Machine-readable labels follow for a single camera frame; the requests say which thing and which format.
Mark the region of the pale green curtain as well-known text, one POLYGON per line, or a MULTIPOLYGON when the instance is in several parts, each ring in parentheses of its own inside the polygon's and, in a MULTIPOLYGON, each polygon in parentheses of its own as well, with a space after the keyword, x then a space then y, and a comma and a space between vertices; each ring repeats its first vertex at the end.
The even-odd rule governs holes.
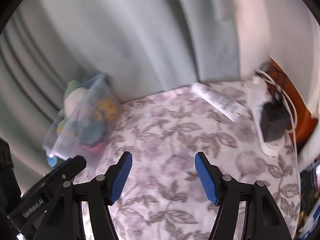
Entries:
POLYGON ((105 73, 128 101, 240 75, 232 0, 1 0, 1 137, 21 186, 71 80, 105 73))

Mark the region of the teal plastic bangle stack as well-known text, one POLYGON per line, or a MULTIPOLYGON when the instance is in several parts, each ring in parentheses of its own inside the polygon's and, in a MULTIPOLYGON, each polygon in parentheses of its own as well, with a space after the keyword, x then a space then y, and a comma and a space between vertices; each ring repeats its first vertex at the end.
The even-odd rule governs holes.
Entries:
POLYGON ((90 124, 80 122, 76 125, 76 133, 80 145, 92 146, 102 141, 105 135, 105 125, 102 122, 94 121, 90 124))

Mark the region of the green dinosaur plush toy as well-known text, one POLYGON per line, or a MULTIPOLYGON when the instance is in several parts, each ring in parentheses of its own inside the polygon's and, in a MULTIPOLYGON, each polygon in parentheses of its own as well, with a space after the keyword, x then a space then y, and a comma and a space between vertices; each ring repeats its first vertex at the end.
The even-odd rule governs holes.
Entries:
POLYGON ((62 132, 65 124, 85 96, 86 92, 87 88, 81 87, 77 80, 72 80, 67 84, 67 88, 63 95, 63 109, 57 114, 57 116, 62 119, 56 128, 57 135, 62 132))

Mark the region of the white cosmetic tube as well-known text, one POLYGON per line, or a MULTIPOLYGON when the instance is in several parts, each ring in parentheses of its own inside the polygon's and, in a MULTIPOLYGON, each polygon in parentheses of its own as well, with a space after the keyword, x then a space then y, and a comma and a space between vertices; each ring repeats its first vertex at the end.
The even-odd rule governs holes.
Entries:
POLYGON ((246 113, 245 106, 206 85, 196 82, 191 85, 191 89, 232 122, 236 122, 246 113))

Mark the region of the white power strip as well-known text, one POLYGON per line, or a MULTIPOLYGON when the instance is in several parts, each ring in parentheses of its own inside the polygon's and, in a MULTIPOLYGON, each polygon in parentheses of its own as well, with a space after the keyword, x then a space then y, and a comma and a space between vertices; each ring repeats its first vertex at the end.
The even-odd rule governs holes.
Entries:
POLYGON ((277 159, 285 145, 285 127, 289 114, 284 105, 273 101, 267 83, 254 76, 245 83, 247 106, 250 108, 262 152, 277 159))

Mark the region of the pink plastic bangle stack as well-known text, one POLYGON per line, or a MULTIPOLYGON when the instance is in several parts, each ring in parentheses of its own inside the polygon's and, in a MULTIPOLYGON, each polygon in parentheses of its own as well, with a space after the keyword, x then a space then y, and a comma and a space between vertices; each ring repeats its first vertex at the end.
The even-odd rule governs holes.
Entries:
POLYGON ((102 141, 94 145, 86 146, 85 148, 91 153, 98 154, 98 153, 104 153, 104 150, 107 145, 108 145, 107 141, 102 141))

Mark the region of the clear plastic storage bin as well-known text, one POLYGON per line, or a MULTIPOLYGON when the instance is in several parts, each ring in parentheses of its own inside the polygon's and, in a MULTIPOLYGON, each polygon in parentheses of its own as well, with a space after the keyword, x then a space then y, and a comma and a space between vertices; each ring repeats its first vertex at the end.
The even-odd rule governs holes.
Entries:
POLYGON ((87 92, 68 119, 62 132, 59 135, 56 133, 57 125, 62 120, 60 117, 56 116, 43 141, 43 149, 47 155, 47 163, 51 167, 54 167, 58 160, 67 160, 80 155, 85 158, 88 169, 96 170, 104 153, 94 154, 89 152, 85 148, 86 146, 80 145, 76 133, 76 125, 80 122, 83 122, 84 124, 90 124, 94 121, 102 122, 105 125, 105 135, 102 141, 107 141, 109 143, 111 134, 120 117, 121 105, 114 96, 104 74, 98 74, 85 83, 80 84, 80 86, 87 88, 87 92), (115 121, 98 120, 95 110, 99 101, 103 99, 109 99, 116 103, 119 115, 115 121))

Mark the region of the black power adapter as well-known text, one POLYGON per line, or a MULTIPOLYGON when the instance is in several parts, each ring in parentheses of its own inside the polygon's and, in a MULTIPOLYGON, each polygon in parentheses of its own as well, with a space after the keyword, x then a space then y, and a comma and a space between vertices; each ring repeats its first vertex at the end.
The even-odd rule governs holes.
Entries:
POLYGON ((264 142, 280 139, 290 123, 290 114, 283 102, 267 102, 263 106, 260 128, 264 142))

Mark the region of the grey floral fleece blanket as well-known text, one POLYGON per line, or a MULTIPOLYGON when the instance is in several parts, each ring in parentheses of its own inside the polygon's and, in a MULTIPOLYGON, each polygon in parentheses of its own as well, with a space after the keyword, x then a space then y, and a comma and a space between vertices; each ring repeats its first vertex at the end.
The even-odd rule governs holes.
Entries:
POLYGON ((189 87, 125 103, 100 165, 84 170, 76 183, 106 172, 124 151, 132 169, 118 201, 110 207, 120 239, 207 239, 218 208, 206 197, 194 158, 236 180, 262 180, 292 235, 300 208, 297 158, 289 136, 277 159, 260 148, 250 111, 232 122, 189 87))

